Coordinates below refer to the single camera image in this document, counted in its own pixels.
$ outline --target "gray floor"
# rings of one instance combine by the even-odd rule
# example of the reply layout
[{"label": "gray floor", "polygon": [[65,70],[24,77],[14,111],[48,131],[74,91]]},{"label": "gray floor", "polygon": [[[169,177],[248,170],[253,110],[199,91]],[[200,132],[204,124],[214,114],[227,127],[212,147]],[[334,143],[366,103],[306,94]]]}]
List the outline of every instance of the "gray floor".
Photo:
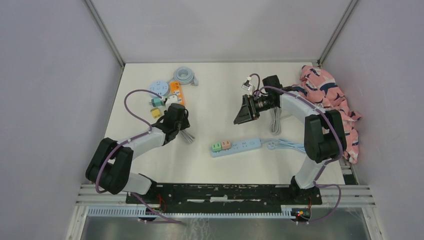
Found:
[{"label": "gray floor", "polygon": [[[312,219],[327,209],[313,209]],[[129,217],[88,217],[83,240],[369,240],[360,208],[338,209],[330,218],[296,226],[287,219],[181,218],[179,224],[144,224]]]}]

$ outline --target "orange power strip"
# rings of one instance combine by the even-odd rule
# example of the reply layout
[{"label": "orange power strip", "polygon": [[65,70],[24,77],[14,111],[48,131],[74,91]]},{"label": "orange power strip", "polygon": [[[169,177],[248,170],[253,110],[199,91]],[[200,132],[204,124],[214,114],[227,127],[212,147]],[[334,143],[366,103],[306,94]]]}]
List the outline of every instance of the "orange power strip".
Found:
[{"label": "orange power strip", "polygon": [[173,81],[169,84],[171,87],[170,95],[175,94],[178,97],[178,103],[185,106],[183,91],[181,90],[180,83]]}]

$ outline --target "white wall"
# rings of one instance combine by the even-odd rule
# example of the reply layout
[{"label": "white wall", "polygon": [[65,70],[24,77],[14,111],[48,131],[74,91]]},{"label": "white wall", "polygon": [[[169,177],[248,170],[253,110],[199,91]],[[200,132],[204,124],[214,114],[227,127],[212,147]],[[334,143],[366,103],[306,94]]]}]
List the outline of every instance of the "white wall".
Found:
[{"label": "white wall", "polygon": [[361,1],[324,67],[358,122],[358,172],[387,238],[424,233],[424,1]]},{"label": "white wall", "polygon": [[93,0],[127,63],[320,57],[349,0]]},{"label": "white wall", "polygon": [[83,1],[1,1],[0,239],[64,237],[119,73]]}]

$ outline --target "power outlet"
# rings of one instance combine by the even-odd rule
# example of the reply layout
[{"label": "power outlet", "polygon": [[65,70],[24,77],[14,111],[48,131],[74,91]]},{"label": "power outlet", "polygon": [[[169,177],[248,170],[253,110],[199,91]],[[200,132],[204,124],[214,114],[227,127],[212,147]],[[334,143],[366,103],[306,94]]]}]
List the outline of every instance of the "power outlet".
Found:
[{"label": "power outlet", "polygon": [[226,155],[231,154],[238,154],[254,149],[259,149],[262,147],[261,140],[259,138],[252,138],[248,140],[243,141],[236,141],[231,144],[230,149],[221,150],[221,151],[212,151],[212,148],[210,149],[210,155],[212,158],[222,157]]}]

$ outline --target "light blue power cord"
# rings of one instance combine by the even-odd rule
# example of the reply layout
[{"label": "light blue power cord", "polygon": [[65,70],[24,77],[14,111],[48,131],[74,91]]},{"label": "light blue power cord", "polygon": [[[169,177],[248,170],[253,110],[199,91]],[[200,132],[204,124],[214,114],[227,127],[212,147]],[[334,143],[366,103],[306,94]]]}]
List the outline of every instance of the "light blue power cord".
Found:
[{"label": "light blue power cord", "polygon": [[199,85],[199,81],[196,79],[195,73],[188,67],[182,66],[175,70],[173,73],[173,80],[178,81],[182,85],[187,85],[191,82],[195,86]]},{"label": "light blue power cord", "polygon": [[261,139],[260,140],[261,144],[266,144],[266,147],[269,150],[274,150],[274,149],[293,149],[293,150],[297,150],[301,153],[306,153],[305,152],[305,146],[301,143],[297,143],[297,142],[292,142],[292,141],[288,141],[286,139],[280,138],[280,139],[273,139],[273,138],[269,138],[269,139]]}]

